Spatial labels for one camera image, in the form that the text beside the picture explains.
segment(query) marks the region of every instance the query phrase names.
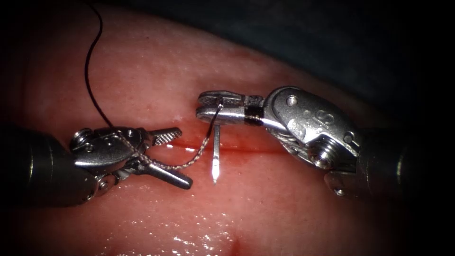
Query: dark background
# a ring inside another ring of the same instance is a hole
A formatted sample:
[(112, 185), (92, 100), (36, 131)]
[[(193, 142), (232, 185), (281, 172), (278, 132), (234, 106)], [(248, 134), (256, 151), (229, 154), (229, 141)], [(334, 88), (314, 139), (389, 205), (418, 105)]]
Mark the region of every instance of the dark background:
[[(420, 122), (426, 81), (428, 3), (380, 0), (116, 0), (192, 25), (306, 70), (390, 116)], [(2, 57), (42, 13), (62, 3), (2, 8)]]

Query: metal screw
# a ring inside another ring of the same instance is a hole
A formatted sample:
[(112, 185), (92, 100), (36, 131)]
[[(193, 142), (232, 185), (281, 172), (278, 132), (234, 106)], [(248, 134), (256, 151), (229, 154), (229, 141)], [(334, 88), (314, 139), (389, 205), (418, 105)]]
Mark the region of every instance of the metal screw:
[(294, 95), (288, 96), (288, 98), (286, 99), (286, 104), (290, 107), (297, 105), (298, 102), (299, 99), (297, 99), (297, 97)]
[(323, 159), (323, 156), (317, 155), (313, 157), (314, 165), (322, 169), (329, 169), (331, 167), (330, 162), (327, 159)]
[(107, 138), (104, 138), (104, 141), (106, 142), (106, 144), (107, 144), (108, 146), (112, 146), (112, 142), (110, 141), (110, 138), (108, 138), (108, 137), (107, 137)]
[(92, 152), (93, 151), (93, 145), (90, 144), (90, 143), (85, 144), (85, 151), (87, 151), (88, 153)]
[(350, 135), (346, 135), (344, 137), (344, 140), (345, 140), (346, 143), (351, 143), (352, 142), (352, 137)]
[(106, 191), (109, 188), (109, 182), (103, 181), (100, 183), (99, 190), (100, 191)]
[(89, 140), (93, 136), (93, 131), (89, 128), (84, 128), (76, 132), (71, 139), (70, 148), (75, 148), (77, 146), (83, 145), (84, 142)]
[(335, 192), (335, 194), (336, 194), (337, 196), (341, 196), (341, 197), (343, 197), (343, 196), (346, 195), (345, 191), (342, 190), (342, 189), (334, 189), (333, 192)]

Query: surgical needle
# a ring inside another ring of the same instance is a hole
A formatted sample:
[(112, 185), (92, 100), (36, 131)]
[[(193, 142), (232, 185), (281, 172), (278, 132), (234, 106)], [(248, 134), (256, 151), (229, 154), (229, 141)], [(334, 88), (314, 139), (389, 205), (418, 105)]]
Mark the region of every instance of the surgical needle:
[(213, 162), (212, 162), (212, 177), (213, 184), (217, 184), (219, 177), (219, 134), (220, 125), (215, 125), (213, 133)]

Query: braided suture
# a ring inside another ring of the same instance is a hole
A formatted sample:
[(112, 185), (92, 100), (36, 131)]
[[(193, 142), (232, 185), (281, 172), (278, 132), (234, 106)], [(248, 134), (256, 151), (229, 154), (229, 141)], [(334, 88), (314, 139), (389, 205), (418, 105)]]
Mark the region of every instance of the braided suture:
[(206, 134), (205, 138), (203, 139), (202, 145), (199, 147), (199, 150), (196, 153), (196, 155), (190, 161), (188, 161), (188, 162), (186, 162), (186, 163), (184, 163), (182, 165), (167, 165), (167, 164), (162, 163), (162, 162), (160, 162), (160, 161), (158, 161), (156, 159), (152, 159), (151, 157), (149, 157), (148, 155), (140, 152), (137, 148), (135, 148), (133, 145), (131, 145), (131, 143), (123, 136), (122, 133), (117, 132), (116, 135), (120, 138), (120, 141), (123, 142), (124, 145), (126, 145), (135, 155), (137, 155), (139, 157), (139, 161), (142, 164), (145, 164), (145, 165), (156, 165), (156, 166), (158, 166), (158, 167), (160, 167), (162, 169), (166, 169), (166, 170), (180, 170), (180, 169), (183, 169), (183, 168), (187, 168), (188, 166), (191, 166), (196, 161), (198, 161), (199, 158), (202, 156), (202, 153), (204, 152), (205, 147), (209, 143), (209, 138), (210, 138), (210, 135), (212, 133), (213, 124), (215, 123), (215, 119), (217, 118), (218, 113), (219, 113), (219, 111), (222, 108), (223, 108), (223, 105), (219, 104), (217, 112), (215, 112), (215, 115), (213, 116), (212, 120), (210, 121), (210, 126), (209, 126), (209, 129), (207, 131), (207, 134)]

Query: black suture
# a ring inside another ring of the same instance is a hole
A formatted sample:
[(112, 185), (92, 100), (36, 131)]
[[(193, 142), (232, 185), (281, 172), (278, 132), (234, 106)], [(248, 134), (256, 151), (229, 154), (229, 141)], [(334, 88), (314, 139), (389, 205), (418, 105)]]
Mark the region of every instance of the black suture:
[(91, 53), (93, 52), (93, 49), (95, 48), (96, 43), (100, 39), (101, 34), (103, 32), (103, 19), (101, 18), (100, 13), (95, 9), (95, 7), (93, 5), (91, 5), (90, 3), (85, 2), (85, 1), (84, 1), (84, 3), (87, 4), (90, 7), (90, 9), (93, 10), (93, 12), (95, 12), (96, 16), (98, 16), (98, 20), (100, 21), (100, 29), (99, 29), (98, 34), (96, 35), (94, 41), (92, 42), (92, 44), (90, 46), (90, 49), (89, 49), (89, 52), (87, 53), (87, 58), (85, 59), (85, 70), (84, 70), (85, 85), (87, 86), (87, 91), (88, 91), (88, 93), (90, 95), (91, 101), (93, 102), (93, 105), (95, 106), (96, 110), (101, 115), (101, 117), (104, 119), (104, 121), (107, 123), (107, 125), (110, 128), (113, 128), (114, 126), (110, 122), (109, 118), (104, 114), (103, 110), (101, 109), (101, 107), (96, 102), (95, 96), (93, 96), (93, 92), (91, 91), (90, 82), (89, 82), (90, 57), (91, 57)]

